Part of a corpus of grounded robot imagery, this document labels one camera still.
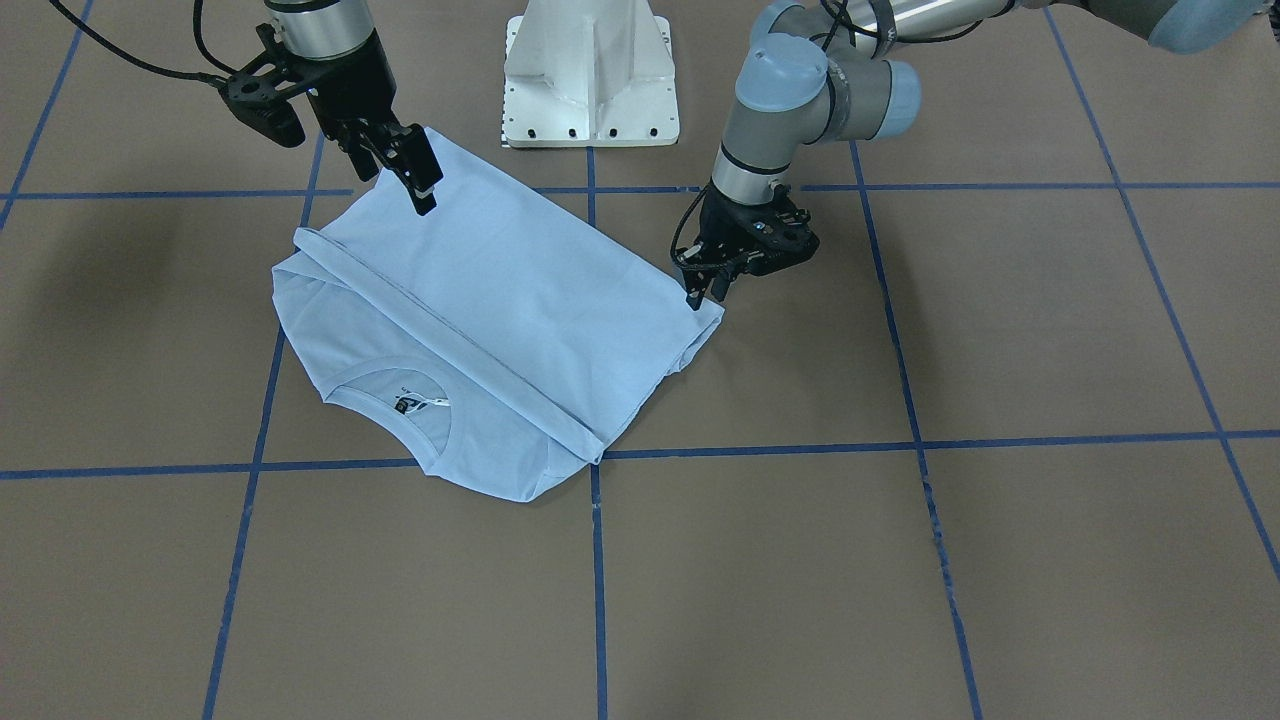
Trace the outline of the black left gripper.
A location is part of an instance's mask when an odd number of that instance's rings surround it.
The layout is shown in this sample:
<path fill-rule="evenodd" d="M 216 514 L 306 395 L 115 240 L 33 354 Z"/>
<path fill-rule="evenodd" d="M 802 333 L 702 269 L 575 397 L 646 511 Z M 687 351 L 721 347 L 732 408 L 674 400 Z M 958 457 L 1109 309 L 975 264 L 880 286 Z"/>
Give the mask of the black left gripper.
<path fill-rule="evenodd" d="M 723 302 L 731 283 L 746 274 L 751 246 L 745 227 L 746 206 L 728 199 L 718 188 L 701 188 L 681 217 L 675 231 L 680 240 L 685 223 L 698 213 L 698 236 L 681 249 L 675 246 L 675 269 L 685 288 L 685 301 L 698 311 L 704 297 Z"/>

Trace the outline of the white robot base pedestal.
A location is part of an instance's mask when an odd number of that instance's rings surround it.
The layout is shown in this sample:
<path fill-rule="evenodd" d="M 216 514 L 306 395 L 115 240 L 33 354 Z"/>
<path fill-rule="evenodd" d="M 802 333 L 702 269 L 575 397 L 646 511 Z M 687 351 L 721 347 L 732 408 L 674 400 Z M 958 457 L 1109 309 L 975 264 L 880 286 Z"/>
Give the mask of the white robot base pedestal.
<path fill-rule="evenodd" d="M 509 149 L 678 142 L 672 32 L 648 1 L 530 1 L 506 23 Z"/>

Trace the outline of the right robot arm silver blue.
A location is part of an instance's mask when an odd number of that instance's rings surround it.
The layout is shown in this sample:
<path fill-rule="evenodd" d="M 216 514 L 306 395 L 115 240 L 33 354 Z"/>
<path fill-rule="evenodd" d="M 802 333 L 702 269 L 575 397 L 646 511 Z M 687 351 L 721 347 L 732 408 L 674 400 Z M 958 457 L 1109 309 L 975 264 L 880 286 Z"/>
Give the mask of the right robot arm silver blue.
<path fill-rule="evenodd" d="M 389 170 L 424 217 L 444 174 L 425 129 L 397 118 L 396 78 L 366 1 L 268 1 L 287 67 L 361 181 Z"/>

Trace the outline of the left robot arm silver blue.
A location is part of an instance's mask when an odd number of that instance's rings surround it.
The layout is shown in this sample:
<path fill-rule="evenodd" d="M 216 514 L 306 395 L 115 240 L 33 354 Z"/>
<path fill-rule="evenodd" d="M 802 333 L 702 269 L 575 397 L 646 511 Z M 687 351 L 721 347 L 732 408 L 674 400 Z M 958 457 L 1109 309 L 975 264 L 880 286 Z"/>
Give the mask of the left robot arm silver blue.
<path fill-rule="evenodd" d="M 709 181 L 689 208 L 698 236 L 671 261 L 690 307 L 721 301 L 741 275 L 805 263 L 819 247 L 790 196 L 796 151 L 906 132 L 922 105 L 900 46 L 945 44 L 1018 9 L 1015 1 L 773 1 L 754 20 Z"/>

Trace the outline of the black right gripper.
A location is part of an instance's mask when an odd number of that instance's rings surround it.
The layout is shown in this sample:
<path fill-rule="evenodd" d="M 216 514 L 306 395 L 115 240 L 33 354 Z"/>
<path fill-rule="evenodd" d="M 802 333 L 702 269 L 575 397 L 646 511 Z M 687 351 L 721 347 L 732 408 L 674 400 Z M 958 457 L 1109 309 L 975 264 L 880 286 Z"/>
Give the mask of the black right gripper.
<path fill-rule="evenodd" d="M 378 32 L 347 53 L 297 55 L 320 61 L 308 102 L 321 132 L 349 158 L 358 179 L 367 182 L 388 167 L 420 217 L 435 209 L 435 186 L 444 174 L 425 129 L 401 126 L 392 110 L 396 82 Z"/>

